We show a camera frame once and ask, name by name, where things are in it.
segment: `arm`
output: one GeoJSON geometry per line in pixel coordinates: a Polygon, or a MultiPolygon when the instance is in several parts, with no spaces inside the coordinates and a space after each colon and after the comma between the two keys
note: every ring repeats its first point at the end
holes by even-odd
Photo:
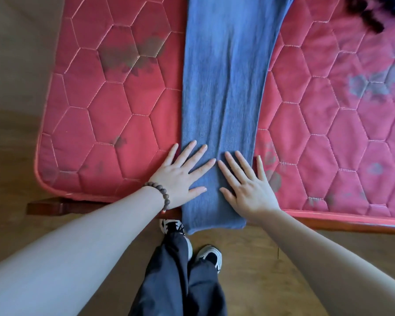
{"type": "Polygon", "coordinates": [[[344,247],[316,233],[280,210],[257,159],[258,177],[236,152],[242,168],[229,153],[234,172],[219,167],[236,196],[222,194],[244,218],[258,223],[301,271],[330,315],[395,315],[395,280],[344,247]]]}
{"type": "MultiPolygon", "coordinates": [[[[178,145],[151,181],[181,206],[204,191],[190,185],[214,164],[210,160],[189,174],[206,151],[204,145],[187,162],[193,141],[171,164],[178,145]]],[[[76,219],[43,236],[0,263],[1,315],[77,315],[134,238],[164,206],[162,194],[142,187],[126,198],[76,219]]]]}

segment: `red mattress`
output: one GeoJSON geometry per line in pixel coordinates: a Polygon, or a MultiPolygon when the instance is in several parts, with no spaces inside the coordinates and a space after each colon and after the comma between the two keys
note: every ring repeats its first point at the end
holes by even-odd
{"type": "MultiPolygon", "coordinates": [[[[395,225],[395,17],[295,0],[275,46],[255,154],[293,216],[395,225]]],[[[179,142],[185,0],[66,0],[35,173],[113,202],[179,142]]]]}

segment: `dark pants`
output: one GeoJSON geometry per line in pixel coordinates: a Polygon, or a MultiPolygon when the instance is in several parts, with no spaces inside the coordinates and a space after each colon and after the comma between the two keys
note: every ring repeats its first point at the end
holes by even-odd
{"type": "Polygon", "coordinates": [[[129,315],[226,315],[215,266],[206,260],[188,265],[184,236],[171,233],[152,255],[145,280],[129,315]]]}

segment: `shoe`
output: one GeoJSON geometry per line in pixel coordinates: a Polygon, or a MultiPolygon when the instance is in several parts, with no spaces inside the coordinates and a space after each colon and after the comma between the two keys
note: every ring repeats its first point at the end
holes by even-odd
{"type": "Polygon", "coordinates": [[[216,271],[221,271],[222,266],[222,254],[221,252],[212,245],[204,246],[196,255],[196,260],[209,260],[216,268],[216,271]]]}
{"type": "Polygon", "coordinates": [[[186,237],[184,234],[184,226],[178,219],[160,219],[160,229],[164,233],[164,235],[171,233],[180,233],[184,236],[187,242],[187,249],[189,251],[189,260],[192,259],[193,256],[193,247],[190,239],[186,237]]]}

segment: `wooden bed frame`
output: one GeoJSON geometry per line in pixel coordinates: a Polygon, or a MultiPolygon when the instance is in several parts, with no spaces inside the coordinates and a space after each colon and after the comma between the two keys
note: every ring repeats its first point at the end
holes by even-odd
{"type": "MultiPolygon", "coordinates": [[[[61,216],[70,213],[87,214],[104,207],[108,203],[74,201],[63,197],[33,201],[26,206],[29,215],[61,216]]],[[[156,218],[181,219],[181,208],[174,208],[156,218]]],[[[395,225],[379,225],[354,222],[340,222],[328,219],[296,217],[298,221],[314,230],[347,231],[360,233],[395,234],[395,225]]]]}

